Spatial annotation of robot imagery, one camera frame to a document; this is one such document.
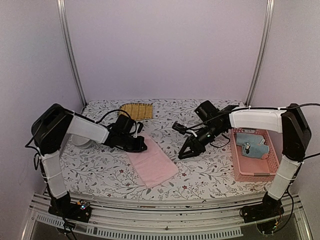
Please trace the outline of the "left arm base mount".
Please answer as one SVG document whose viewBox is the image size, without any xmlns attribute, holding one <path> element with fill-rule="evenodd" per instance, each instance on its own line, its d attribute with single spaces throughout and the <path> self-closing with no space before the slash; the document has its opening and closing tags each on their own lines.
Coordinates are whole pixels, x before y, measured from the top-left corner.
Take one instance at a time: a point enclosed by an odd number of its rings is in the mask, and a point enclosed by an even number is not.
<svg viewBox="0 0 320 240">
<path fill-rule="evenodd" d="M 91 217 L 92 208 L 88 201 L 81 199 L 76 203 L 72 203 L 66 196 L 66 198 L 51 199 L 48 213 L 66 220 L 88 223 Z"/>
</svg>

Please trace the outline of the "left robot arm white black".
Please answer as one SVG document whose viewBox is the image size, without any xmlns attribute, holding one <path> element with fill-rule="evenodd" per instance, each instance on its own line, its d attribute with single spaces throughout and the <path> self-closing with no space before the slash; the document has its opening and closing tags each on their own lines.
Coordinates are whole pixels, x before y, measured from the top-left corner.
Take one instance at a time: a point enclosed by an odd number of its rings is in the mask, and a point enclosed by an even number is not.
<svg viewBox="0 0 320 240">
<path fill-rule="evenodd" d="M 118 112 L 120 115 L 114 123 L 104 125 L 101 120 L 94 121 L 54 103 L 31 126 L 32 137 L 25 148 L 36 151 L 51 203 L 63 217 L 70 217 L 75 211 L 60 163 L 67 136 L 82 137 L 127 153 L 148 149 L 145 138 L 140 135 L 143 124 L 133 120 L 124 110 Z"/>
</svg>

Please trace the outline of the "pink towel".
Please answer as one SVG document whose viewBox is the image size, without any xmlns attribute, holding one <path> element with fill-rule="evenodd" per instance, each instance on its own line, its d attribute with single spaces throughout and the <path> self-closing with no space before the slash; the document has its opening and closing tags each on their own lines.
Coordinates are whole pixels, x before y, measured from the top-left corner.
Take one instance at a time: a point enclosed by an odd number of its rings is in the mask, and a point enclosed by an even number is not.
<svg viewBox="0 0 320 240">
<path fill-rule="evenodd" d="M 148 134 L 142 136 L 147 150 L 128 152 L 127 156 L 144 185 L 151 189 L 177 175 L 179 169 Z"/>
</svg>

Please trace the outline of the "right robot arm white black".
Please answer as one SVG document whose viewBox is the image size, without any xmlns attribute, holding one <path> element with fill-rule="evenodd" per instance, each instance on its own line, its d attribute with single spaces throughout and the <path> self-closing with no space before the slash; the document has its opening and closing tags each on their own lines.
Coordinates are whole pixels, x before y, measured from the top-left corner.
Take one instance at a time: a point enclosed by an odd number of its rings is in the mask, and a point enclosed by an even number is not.
<svg viewBox="0 0 320 240">
<path fill-rule="evenodd" d="M 258 208 L 262 218 L 269 218 L 278 210 L 278 202 L 295 181 L 302 163 L 307 159 L 306 150 L 312 133 L 301 106 L 296 103 L 278 108 L 228 105 L 218 109 L 207 100 L 195 112 L 202 121 L 196 125 L 196 131 L 177 122 L 173 124 L 174 130 L 189 135 L 178 153 L 180 160 L 204 153 L 206 145 L 230 129 L 267 130 L 282 135 L 282 159 Z"/>
</svg>

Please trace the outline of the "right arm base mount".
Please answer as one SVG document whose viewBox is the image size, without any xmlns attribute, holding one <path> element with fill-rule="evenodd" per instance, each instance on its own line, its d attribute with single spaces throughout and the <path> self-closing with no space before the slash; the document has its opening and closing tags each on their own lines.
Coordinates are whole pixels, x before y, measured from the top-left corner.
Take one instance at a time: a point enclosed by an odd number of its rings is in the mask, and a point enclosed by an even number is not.
<svg viewBox="0 0 320 240">
<path fill-rule="evenodd" d="M 245 223 L 273 218 L 280 216 L 283 213 L 284 208 L 281 204 L 267 203 L 243 206 L 239 211 L 239 215 L 243 218 Z"/>
</svg>

